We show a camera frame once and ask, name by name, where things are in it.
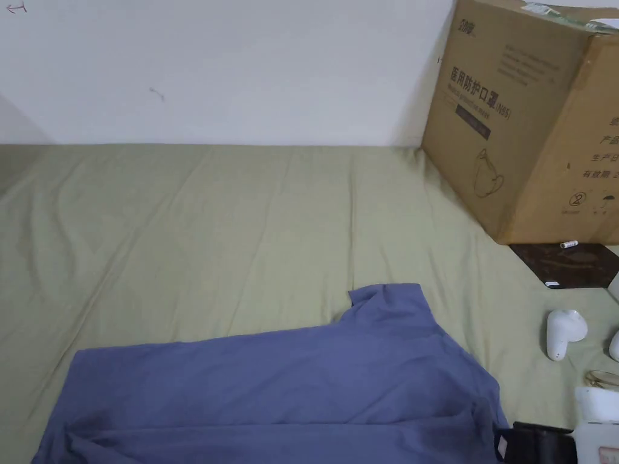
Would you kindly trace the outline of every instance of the bed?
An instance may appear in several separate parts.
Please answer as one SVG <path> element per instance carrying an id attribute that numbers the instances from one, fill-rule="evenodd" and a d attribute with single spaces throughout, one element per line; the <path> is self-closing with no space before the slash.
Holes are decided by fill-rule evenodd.
<path id="1" fill-rule="evenodd" d="M 0 147 L 0 448 L 26 462 L 77 350 L 328 324 L 347 291 L 417 282 L 496 377 L 510 421 L 574 426 L 619 325 L 605 290 L 548 290 L 420 150 Z M 589 336 L 554 363 L 544 320 Z"/>

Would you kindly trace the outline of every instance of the lip balm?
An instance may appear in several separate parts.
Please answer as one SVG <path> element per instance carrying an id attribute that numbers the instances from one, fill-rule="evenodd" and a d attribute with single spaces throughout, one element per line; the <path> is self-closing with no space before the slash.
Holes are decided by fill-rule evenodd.
<path id="1" fill-rule="evenodd" d="M 560 247 L 565 249 L 565 248 L 572 248 L 573 246 L 578 245 L 578 240 L 571 240 L 569 242 L 563 242 L 560 244 Z"/>

